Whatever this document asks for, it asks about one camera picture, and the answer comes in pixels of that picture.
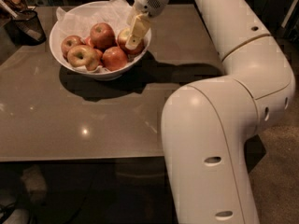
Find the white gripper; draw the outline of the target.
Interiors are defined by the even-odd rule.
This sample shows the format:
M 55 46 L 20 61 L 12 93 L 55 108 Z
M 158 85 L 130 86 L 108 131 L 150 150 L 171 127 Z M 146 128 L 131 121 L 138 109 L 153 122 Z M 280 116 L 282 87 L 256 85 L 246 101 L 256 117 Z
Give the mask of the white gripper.
M 168 3 L 169 0 L 134 0 L 126 20 L 130 26 L 126 48 L 135 49 L 138 46 L 150 29 L 149 17 L 159 16 Z

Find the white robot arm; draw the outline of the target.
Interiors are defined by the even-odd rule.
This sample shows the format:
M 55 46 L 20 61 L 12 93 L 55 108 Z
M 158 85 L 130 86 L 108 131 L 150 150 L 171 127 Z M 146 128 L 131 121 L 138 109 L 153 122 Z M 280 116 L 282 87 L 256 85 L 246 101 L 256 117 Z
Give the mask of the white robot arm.
M 194 1 L 224 74 L 179 88 L 164 105 L 162 144 L 178 223 L 259 224 L 244 144 L 283 116 L 294 74 L 245 0 Z

